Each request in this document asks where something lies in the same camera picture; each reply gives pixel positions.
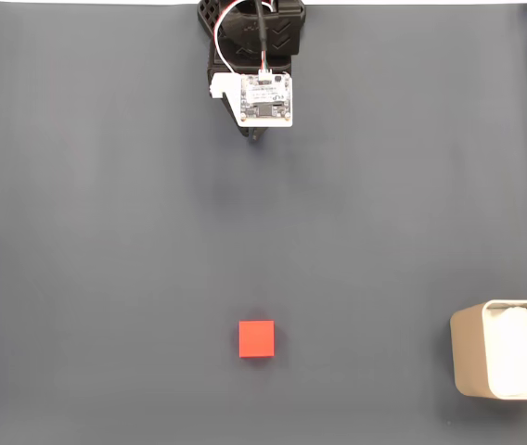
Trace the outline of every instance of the wire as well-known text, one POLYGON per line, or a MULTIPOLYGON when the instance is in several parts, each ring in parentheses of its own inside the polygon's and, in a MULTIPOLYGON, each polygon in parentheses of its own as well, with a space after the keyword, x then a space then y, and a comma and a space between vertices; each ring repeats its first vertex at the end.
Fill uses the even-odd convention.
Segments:
MULTIPOLYGON (((230 66, 230 64, 226 61, 225 57, 223 56, 222 51, 220 50, 220 45, 218 44, 218 32, 220 31, 220 25, 222 24, 225 17, 228 15, 228 13, 231 11, 233 7, 236 5, 246 2, 247 0, 235 0, 233 3, 231 3, 229 6, 225 8, 225 10, 220 14, 220 17, 216 21, 216 24, 214 25, 214 45, 216 46, 216 51, 218 52, 218 55, 220 56, 220 59, 225 63, 226 67, 230 70, 230 72, 235 72, 233 70, 233 67, 230 66)), ((265 3, 262 2, 262 5, 268 7, 270 11, 274 12, 274 7, 271 3, 265 3)), ((262 52, 262 66, 265 66, 267 64, 265 59, 265 52, 262 52)))
POLYGON ((267 57, 267 29, 265 28, 264 8, 262 7, 262 0, 255 0, 255 10, 257 11, 257 25, 260 32, 260 43, 262 44, 262 70, 265 70, 267 57))

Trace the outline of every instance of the dark gray surface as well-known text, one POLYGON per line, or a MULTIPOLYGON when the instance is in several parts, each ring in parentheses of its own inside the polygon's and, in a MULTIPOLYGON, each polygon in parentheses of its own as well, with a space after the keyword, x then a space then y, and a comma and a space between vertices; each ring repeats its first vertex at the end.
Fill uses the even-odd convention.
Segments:
POLYGON ((202 34, 0 5, 0 445, 527 443, 448 329, 527 298, 527 8, 310 7, 258 146, 202 34))

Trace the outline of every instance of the circuit board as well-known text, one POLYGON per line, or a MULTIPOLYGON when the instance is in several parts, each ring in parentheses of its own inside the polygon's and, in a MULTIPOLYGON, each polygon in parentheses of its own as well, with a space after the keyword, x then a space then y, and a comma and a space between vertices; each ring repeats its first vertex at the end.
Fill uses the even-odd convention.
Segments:
POLYGON ((292 79, 287 73, 241 75, 242 121, 292 120, 292 79))

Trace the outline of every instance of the red block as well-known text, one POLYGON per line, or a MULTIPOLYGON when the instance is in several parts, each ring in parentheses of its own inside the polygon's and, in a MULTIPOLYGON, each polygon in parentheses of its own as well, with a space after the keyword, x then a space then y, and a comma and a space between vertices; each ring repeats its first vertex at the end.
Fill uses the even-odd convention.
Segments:
POLYGON ((274 321, 238 322, 238 356, 274 357, 274 321))

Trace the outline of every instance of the black cable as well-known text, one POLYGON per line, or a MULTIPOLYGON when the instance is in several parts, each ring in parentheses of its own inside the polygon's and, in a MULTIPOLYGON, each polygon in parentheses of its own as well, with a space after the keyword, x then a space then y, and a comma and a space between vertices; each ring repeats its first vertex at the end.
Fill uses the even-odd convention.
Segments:
POLYGON ((262 51, 267 51, 267 29, 265 28, 264 20, 264 6, 262 0, 255 0, 255 10, 257 11, 257 24, 260 31, 260 42, 262 43, 262 51))

